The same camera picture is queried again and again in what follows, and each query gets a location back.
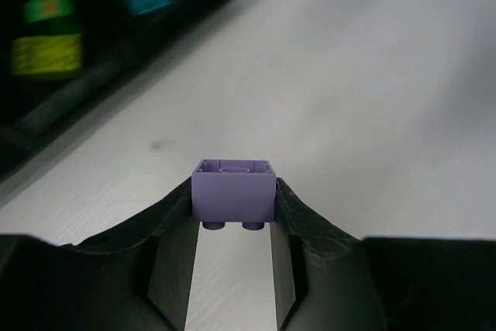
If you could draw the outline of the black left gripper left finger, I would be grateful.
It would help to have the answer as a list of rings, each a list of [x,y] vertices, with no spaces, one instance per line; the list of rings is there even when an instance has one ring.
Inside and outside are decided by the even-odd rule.
[[[191,183],[88,237],[61,246],[1,237],[3,330],[183,330],[199,224]]]

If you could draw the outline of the green small lego brick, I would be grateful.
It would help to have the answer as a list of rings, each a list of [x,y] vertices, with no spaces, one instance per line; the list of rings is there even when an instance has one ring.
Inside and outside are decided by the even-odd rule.
[[[26,23],[41,22],[48,19],[74,14],[72,0],[31,0],[22,6]]]

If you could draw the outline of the lilac and lime lego stack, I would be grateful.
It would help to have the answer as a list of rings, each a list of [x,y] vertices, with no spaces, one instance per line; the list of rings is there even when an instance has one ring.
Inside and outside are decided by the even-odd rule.
[[[81,36],[25,36],[12,42],[12,73],[71,73],[81,68]]]

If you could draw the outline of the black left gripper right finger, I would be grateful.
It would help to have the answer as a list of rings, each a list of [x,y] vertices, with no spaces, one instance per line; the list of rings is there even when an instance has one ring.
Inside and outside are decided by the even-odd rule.
[[[493,330],[490,240],[351,236],[277,181],[270,224],[280,330]]]

